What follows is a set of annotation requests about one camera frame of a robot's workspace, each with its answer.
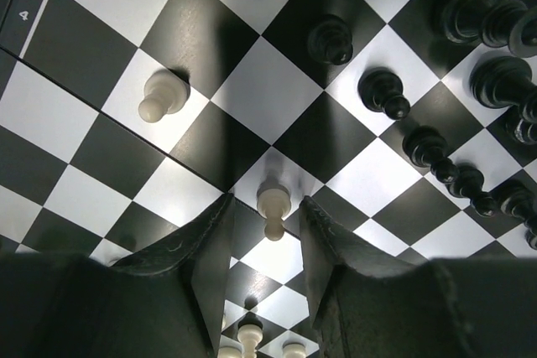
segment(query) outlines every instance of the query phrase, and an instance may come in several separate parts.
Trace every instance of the black chess piece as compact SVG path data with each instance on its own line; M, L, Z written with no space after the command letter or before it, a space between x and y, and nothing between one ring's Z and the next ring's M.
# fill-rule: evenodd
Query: black chess piece
M403 82L392 71L381 67L366 71L358 82L363 105L373 112L384 112L399 121L409 115L410 103L403 96Z
M332 14L323 16L310 30L308 54L316 62L344 65L352 59L352 33L347 24Z
M458 167L447 157L447 141L433 127L422 126L404 138L403 150L417 167L430 172L443 184L450 184L459 174Z
M505 120L505 130L514 141L520 144L527 146L537 144L537 124L520 119L516 108L509 110Z
M438 19L454 43L481 40L491 48L508 45L519 58L537 54L537 8L519 0L450 0Z
M482 190L485 183L482 172L469 164L461 164L457 167L459 175L455 182L446 186L450 195L470 199L470 205L481 217L492 217L496 214L498 211L496 200L488 192Z
M537 250L537 212L534 209L535 194L517 180L508 180L493 191L500 210L509 217L524 220L528 228L526 241Z
M519 116L537 123L537 86L528 62L500 56L476 66L470 76L473 96L492 109L516 106Z

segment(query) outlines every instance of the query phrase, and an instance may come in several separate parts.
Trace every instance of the chess piece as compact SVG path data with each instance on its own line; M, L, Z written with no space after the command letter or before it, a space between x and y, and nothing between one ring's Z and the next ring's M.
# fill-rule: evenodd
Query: chess piece
M439 24L457 44L480 39L491 48L508 45L519 58L537 54L537 8L528 9L519 0L450 0Z
M283 218L291 211L289 193L280 188L264 190L258 196L258 212L265 219L265 236L279 241L285 233Z
M167 70L149 77L143 93L145 98L140 102L138 113L147 123L156 123L164 115L178 112L188 99L185 83Z
M520 144L528 146L537 144L537 124L520 119L516 108L509 110L505 121L505 130L514 141Z
M242 354L236 348L222 347L218 350L218 358L242 358Z
M521 182L508 180L493 191L500 210L510 217L524 220L528 228L526 241L537 250L537 212L534 209L535 194Z
M302 344L289 344L284 347L284 358L306 358Z
M488 108L516 106L520 118L537 123L537 86L528 62L500 56L478 65L470 76L473 96Z
M422 126L404 138L403 150L417 167L430 172L443 184L455 181L459 169L447 157L447 141L433 127Z
M358 82L363 105L373 112L384 112L395 121L409 115L410 103L403 96L403 83L386 68L367 71Z
M308 34L308 53L319 63L344 65L352 59L352 33L339 17L327 14Z
M256 348L263 339L263 331L255 324L245 324L238 330L237 338L244 347L243 358L256 358Z
M457 198L470 199L470 205L481 217L492 217L496 214L498 206L496 200L482 187L485 178L479 169L471 165L458 165L459 175L455 181L448 184L450 195Z

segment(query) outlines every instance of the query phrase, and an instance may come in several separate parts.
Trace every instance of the pawn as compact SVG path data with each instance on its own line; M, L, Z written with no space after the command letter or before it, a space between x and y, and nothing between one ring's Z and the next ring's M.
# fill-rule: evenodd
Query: pawn
M156 123L164 115L178 112L188 99L188 89L183 80L167 70L149 77L143 93L145 98L140 102L138 113L147 123Z
M537 8L519 0L450 0L438 23L457 44L480 40L491 48L508 45L519 58L537 54Z
M526 241L529 247L537 250L537 212L534 209L535 194L516 180L500 184L493 191L494 199L500 210L509 217L524 221L528 228Z
M509 110L505 121L505 131L515 142L527 146L537 144L537 124L520 119L516 109Z
M417 167L430 168L430 172L442 184L455 181L459 169L447 157L447 141L433 127L415 129L403 141L404 153Z
M306 358L305 347L302 344L289 344L284 347L284 358Z
M256 348L263 339L263 331L255 324L245 324L238 330L237 338L244 348L243 358L256 358Z
M327 14L308 33L308 54L325 65L344 65L352 59L352 33L339 17Z
M384 112L395 121L409 115L410 103L403 96L403 83L386 68L370 70L358 82L363 105L373 112Z
M479 169L471 165L458 165L459 175L455 182L448 184L450 195L470 199L470 205L481 217L492 217L498 211L494 198L483 192L485 177Z
M289 193L280 188L266 189L258 196L258 212L265 219L265 236L279 241L285 233L284 217L291 211Z
M478 65L470 76L476 100L492 108L516 106L521 119L537 123L537 86L531 82L528 62L500 56Z
M242 358L242 353L236 348L222 347L218 350L218 358Z

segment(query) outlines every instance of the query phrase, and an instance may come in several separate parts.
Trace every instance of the checkered pattern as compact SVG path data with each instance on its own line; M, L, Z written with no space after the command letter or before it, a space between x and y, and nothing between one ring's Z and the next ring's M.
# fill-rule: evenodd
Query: checkered pattern
M430 125L456 163L483 171L485 190L515 178L537 192L537 147L511 140L505 110L482 107L468 89L490 49L439 39L430 26L438 0L42 0L27 20L24 2L6 20L20 27L0 31L3 252L113 262L231 190L241 203L222 344L237 345L238 325L255 315L262 357L280 357L290 341L318 354L298 239L304 195L408 262L537 256L519 221L477 216L402 151L408 122ZM307 56L305 30L323 13L350 26L346 66ZM529 62L537 73L537 59ZM363 106L357 83L373 66L401 77L407 120ZM138 104L162 69L188 81L190 98L148 124ZM293 202L289 233L276 243L255 212L267 178Z

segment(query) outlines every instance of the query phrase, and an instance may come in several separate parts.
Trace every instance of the white chess piece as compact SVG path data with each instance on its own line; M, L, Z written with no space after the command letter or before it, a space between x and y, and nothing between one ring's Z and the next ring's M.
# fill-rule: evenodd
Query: white chess piece
M282 189L267 189L258 197L258 212L265 218L265 236L279 241L285 233L284 216L291 211L289 193Z
M263 331L255 324L245 324L238 330L237 338L244 347L242 358L257 358L256 348L263 339Z
M184 81L168 70L149 77L143 93L145 98L140 102L138 113L148 123L156 123L164 115L178 112L188 98Z
M218 350L218 358L242 358L242 355L236 348L222 347Z
M284 347L284 358L305 358L305 347L302 344L289 344Z

